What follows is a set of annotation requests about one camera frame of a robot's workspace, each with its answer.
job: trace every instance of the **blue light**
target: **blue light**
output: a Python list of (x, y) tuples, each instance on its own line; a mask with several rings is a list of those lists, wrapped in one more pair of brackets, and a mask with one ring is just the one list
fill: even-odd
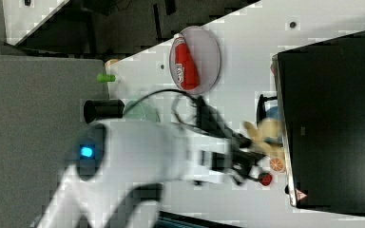
[(89, 147), (82, 147), (81, 154), (84, 157), (90, 158), (91, 156), (93, 156), (93, 149), (91, 149)]

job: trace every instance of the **white table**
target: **white table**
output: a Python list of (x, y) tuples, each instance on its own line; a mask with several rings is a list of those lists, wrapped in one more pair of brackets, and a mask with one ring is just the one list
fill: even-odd
[(69, 0), (3, 0), (7, 43), (16, 45), (42, 26)]
[[(298, 26), (289, 28), (296, 21)], [(257, 98), (274, 92), (270, 72), (272, 56), (280, 51), (313, 44), (365, 29), (365, 1), (358, 0), (263, 0), (205, 26), (221, 48), (221, 79), (206, 94), (228, 124), (244, 132), (243, 121), (256, 120)], [(110, 83), (111, 98), (175, 87), (168, 70), (172, 40), (107, 66), (121, 77)], [(172, 97), (159, 95), (149, 102), (160, 109), (162, 121), (172, 121)], [(365, 227), (365, 218), (294, 209), (284, 194), (286, 179), (275, 175), (270, 187), (248, 181), (237, 187), (195, 187), (188, 182), (166, 185), (162, 210), (242, 227)]]

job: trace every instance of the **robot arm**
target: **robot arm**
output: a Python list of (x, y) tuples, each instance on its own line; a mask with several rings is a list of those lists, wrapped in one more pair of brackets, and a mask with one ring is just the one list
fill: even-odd
[(265, 173), (250, 176), (263, 156), (240, 151), (240, 137), (220, 124), (216, 110), (203, 100), (198, 104), (197, 130), (121, 119), (91, 124), (74, 144), (71, 163), (37, 227), (75, 227), (81, 216), (93, 228), (109, 227), (131, 191), (166, 181), (222, 183), (231, 175), (236, 184), (247, 179), (269, 184)]

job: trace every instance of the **green object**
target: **green object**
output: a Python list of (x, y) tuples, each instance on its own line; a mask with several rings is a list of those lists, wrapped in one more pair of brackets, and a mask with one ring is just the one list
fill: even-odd
[(115, 82), (115, 75), (114, 74), (98, 74), (97, 82), (99, 82), (99, 83)]
[[(129, 102), (126, 104), (124, 110), (129, 109), (131, 105), (133, 105), (136, 101)], [(139, 103), (134, 106), (126, 115), (124, 115), (126, 119), (134, 119), (134, 120), (147, 120), (151, 122), (159, 122), (159, 115), (156, 109), (149, 104)]]

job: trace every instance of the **black cylinder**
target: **black cylinder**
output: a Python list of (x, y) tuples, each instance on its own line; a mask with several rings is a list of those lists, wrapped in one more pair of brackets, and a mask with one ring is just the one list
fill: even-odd
[(86, 101), (84, 117), (87, 124), (94, 120), (122, 118), (124, 103), (121, 100)]

